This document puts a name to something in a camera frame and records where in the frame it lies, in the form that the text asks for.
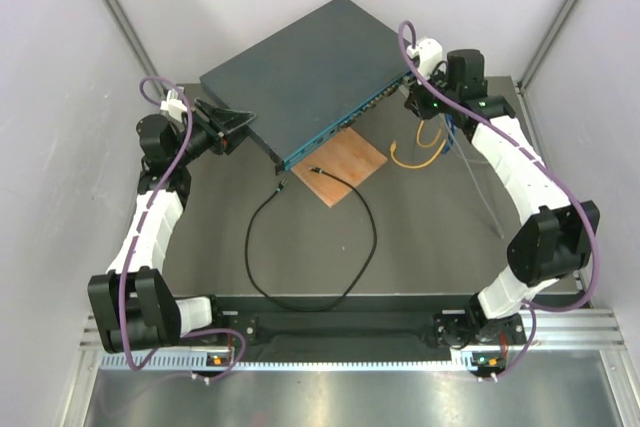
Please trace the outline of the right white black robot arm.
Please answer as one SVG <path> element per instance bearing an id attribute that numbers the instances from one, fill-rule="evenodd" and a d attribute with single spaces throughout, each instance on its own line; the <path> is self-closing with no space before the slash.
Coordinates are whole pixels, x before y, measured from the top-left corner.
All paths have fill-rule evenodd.
<path id="1" fill-rule="evenodd" d="M 449 118 L 493 169 L 519 216 L 506 267 L 471 297 L 461 326 L 442 333 L 457 348 L 492 342 L 513 329 L 522 306 L 587 265 L 600 212 L 550 179 L 511 103 L 490 94 L 480 51 L 445 54 L 437 42 L 423 39 L 402 54 L 413 75 L 406 108 L 422 121 Z"/>

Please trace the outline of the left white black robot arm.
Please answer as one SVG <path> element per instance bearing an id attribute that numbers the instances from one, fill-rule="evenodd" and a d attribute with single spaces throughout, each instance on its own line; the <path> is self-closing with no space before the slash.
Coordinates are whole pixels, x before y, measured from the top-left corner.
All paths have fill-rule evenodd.
<path id="1" fill-rule="evenodd" d="M 136 125 L 143 152 L 134 216 L 116 258 L 88 283 L 103 348 L 109 353 L 173 347 L 194 332 L 205 343 L 226 334 L 212 296 L 176 299 L 162 277 L 169 242 L 191 190 L 190 162 L 207 151 L 233 152 L 247 137 L 253 112 L 173 97 Z"/>

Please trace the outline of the wooden board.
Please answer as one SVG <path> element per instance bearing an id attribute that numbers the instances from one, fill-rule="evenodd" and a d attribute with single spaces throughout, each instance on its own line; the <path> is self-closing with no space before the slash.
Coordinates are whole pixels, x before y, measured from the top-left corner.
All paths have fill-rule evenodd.
<path id="1" fill-rule="evenodd" d="M 329 208 L 344 199 L 351 189 L 326 175 L 318 167 L 358 187 L 387 162 L 387 157 L 352 128 L 339 132 L 292 168 L 292 172 Z"/>

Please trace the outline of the dark blue network switch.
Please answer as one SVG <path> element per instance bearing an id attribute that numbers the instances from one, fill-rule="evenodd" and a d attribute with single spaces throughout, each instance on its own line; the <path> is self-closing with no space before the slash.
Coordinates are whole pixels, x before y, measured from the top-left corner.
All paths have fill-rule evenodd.
<path id="1" fill-rule="evenodd" d="M 200 77 L 216 105 L 249 111 L 250 137 L 290 170 L 384 97 L 409 69 L 396 33 L 331 0 Z"/>

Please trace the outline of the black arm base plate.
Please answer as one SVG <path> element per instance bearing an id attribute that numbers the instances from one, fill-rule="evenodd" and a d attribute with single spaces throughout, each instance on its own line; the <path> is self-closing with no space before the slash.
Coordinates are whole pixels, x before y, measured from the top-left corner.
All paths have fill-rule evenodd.
<path id="1" fill-rule="evenodd" d="M 277 335 L 350 339 L 407 336 L 430 348 L 520 346 L 522 318 L 487 320 L 469 295 L 355 295 L 338 305 L 323 297 L 220 296 L 214 300 L 214 327 L 240 331 L 252 346 Z"/>

